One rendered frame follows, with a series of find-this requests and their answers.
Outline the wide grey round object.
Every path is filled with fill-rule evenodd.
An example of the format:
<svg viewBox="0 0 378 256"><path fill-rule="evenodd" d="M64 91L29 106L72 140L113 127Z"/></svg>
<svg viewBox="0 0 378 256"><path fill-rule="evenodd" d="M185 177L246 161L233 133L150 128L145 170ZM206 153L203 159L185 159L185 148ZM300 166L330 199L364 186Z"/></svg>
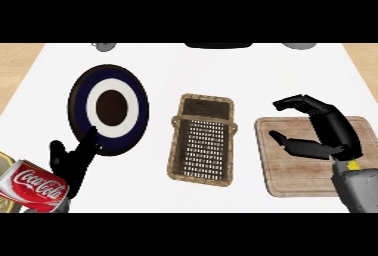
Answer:
<svg viewBox="0 0 378 256"><path fill-rule="evenodd" d="M287 48L295 50L311 49L317 43L281 43Z"/></svg>

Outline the olive yellow round object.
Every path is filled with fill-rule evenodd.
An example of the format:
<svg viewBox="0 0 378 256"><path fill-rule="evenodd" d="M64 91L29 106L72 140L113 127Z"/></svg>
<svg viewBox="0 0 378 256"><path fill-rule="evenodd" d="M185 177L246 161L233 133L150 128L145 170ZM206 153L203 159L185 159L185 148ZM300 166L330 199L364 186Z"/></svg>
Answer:
<svg viewBox="0 0 378 256"><path fill-rule="evenodd" d="M4 174L13 163L14 160L0 152L0 176ZM18 210L20 205L0 195L0 213L17 213Z"/></svg>

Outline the brown wicker basket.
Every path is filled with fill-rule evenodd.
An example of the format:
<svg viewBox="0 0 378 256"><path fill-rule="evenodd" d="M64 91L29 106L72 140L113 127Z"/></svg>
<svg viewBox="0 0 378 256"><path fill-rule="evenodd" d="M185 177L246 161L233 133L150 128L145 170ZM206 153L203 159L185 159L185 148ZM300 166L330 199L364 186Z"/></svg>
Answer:
<svg viewBox="0 0 378 256"><path fill-rule="evenodd" d="M184 94L174 128L166 174L172 180L227 187L233 180L233 101Z"/></svg>

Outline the small grey round object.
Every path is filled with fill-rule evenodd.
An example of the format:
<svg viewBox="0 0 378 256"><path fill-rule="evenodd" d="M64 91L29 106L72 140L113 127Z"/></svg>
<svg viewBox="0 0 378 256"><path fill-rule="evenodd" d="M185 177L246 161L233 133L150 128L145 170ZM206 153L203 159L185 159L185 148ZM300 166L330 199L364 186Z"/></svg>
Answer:
<svg viewBox="0 0 378 256"><path fill-rule="evenodd" d="M114 43L92 43L98 52L107 52L114 48Z"/></svg>

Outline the black flat object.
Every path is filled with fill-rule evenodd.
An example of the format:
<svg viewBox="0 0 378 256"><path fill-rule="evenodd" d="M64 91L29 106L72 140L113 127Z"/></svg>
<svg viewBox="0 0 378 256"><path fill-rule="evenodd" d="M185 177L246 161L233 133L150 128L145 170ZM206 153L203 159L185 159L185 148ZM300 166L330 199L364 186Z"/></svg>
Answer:
<svg viewBox="0 0 378 256"><path fill-rule="evenodd" d="M184 45L197 49L237 49L249 47L252 43L184 43Z"/></svg>

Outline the blue white brown round plate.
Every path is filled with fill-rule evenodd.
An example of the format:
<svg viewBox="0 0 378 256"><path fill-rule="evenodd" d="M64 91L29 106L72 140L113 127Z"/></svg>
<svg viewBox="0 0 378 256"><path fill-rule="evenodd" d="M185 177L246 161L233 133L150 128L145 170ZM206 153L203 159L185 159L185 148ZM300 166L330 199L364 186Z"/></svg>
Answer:
<svg viewBox="0 0 378 256"><path fill-rule="evenodd" d="M76 140L97 129L97 154L117 156L138 143L148 121L141 83L120 66L103 64L78 77L67 98L67 120Z"/></svg>

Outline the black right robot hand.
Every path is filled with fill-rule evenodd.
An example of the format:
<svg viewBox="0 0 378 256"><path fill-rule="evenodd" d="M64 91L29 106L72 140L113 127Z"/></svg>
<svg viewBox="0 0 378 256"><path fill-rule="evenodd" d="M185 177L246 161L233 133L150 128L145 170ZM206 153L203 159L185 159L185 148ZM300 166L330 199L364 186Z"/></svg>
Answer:
<svg viewBox="0 0 378 256"><path fill-rule="evenodd" d="M348 161L360 158L361 145L352 126L330 104L308 95L295 95L272 102L277 111L293 108L308 115L318 141L286 138L271 130L268 135L289 155L320 160Z"/></svg>

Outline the wooden cutting board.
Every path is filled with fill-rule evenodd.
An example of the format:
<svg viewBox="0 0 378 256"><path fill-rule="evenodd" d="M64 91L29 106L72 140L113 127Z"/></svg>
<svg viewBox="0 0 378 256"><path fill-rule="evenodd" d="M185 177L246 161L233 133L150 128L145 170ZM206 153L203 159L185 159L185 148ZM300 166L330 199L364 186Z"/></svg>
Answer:
<svg viewBox="0 0 378 256"><path fill-rule="evenodd" d="M363 157L361 168L378 168L378 137L367 120L348 116L355 130ZM277 144L268 131L287 138L318 141L309 120L305 117L262 117L255 121L255 135L267 191L274 197L334 197L330 181L331 161L290 156Z"/></svg>

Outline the red soda can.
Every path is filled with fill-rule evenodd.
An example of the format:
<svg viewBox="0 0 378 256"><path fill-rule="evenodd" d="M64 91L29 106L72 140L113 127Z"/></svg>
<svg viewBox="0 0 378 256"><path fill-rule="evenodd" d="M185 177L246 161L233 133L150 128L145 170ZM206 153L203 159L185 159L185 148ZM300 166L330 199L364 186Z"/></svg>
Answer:
<svg viewBox="0 0 378 256"><path fill-rule="evenodd" d="M0 195L39 213L55 210L67 191L66 181L26 160L0 176Z"/></svg>

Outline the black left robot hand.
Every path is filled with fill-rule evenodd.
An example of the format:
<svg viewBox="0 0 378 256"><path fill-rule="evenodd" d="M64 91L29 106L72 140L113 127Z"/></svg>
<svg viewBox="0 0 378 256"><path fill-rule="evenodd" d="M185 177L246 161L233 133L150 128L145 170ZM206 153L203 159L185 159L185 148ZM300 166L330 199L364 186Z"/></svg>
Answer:
<svg viewBox="0 0 378 256"><path fill-rule="evenodd" d="M63 143L58 140L49 142L49 168L52 174L67 183L69 199L76 196L88 165L100 149L97 139L97 129L91 127L73 151L64 150Z"/></svg>

